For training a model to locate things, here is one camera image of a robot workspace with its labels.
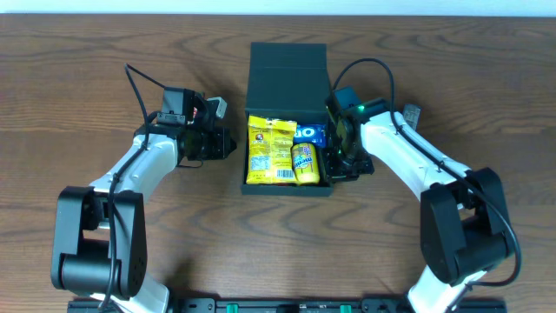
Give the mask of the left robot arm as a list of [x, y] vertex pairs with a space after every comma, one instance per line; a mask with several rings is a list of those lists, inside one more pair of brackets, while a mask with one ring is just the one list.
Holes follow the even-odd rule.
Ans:
[[167, 311], [169, 289], [147, 272], [144, 205], [183, 159], [222, 160], [235, 148], [229, 130], [219, 126], [156, 123], [138, 128], [130, 149], [104, 176], [60, 193], [53, 286], [93, 297], [101, 310]]

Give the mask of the yellow Hacks candy bag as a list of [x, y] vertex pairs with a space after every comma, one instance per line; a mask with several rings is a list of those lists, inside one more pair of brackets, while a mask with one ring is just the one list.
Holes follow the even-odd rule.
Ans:
[[292, 147], [297, 122], [248, 117], [248, 174], [246, 184], [296, 183]]

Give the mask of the dark green box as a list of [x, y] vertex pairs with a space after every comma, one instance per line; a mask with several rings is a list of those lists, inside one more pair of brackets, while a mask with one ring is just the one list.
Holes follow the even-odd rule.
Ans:
[[328, 125], [324, 43], [252, 42], [245, 114]]

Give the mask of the yellow Mentos roll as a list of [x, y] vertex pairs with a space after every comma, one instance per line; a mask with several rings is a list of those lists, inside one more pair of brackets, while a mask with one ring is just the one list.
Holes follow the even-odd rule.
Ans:
[[320, 180], [316, 149], [311, 143], [298, 143], [292, 148], [292, 162], [299, 185], [317, 184]]

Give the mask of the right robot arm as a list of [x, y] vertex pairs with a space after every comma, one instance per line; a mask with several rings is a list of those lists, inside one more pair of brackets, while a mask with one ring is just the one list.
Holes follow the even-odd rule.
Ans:
[[426, 267], [404, 299], [374, 299], [367, 311], [504, 312], [501, 300], [467, 299], [483, 276], [520, 247], [500, 178], [471, 170], [437, 150], [407, 124], [390, 102], [327, 101], [333, 148], [328, 176], [356, 179], [373, 171], [377, 157], [420, 202], [420, 249]]

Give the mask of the blue Oreo cookie pack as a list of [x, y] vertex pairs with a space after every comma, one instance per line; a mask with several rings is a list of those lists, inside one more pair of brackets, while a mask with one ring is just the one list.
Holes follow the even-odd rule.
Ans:
[[326, 126], [324, 124], [298, 124], [293, 139], [294, 144], [311, 143], [324, 148], [327, 145]]

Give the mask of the small dark blue box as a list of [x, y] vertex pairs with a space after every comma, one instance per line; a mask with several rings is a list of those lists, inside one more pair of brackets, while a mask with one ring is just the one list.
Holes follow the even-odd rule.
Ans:
[[407, 103], [404, 105], [402, 115], [406, 123], [413, 129], [416, 130], [418, 123], [420, 121], [422, 108], [419, 105]]

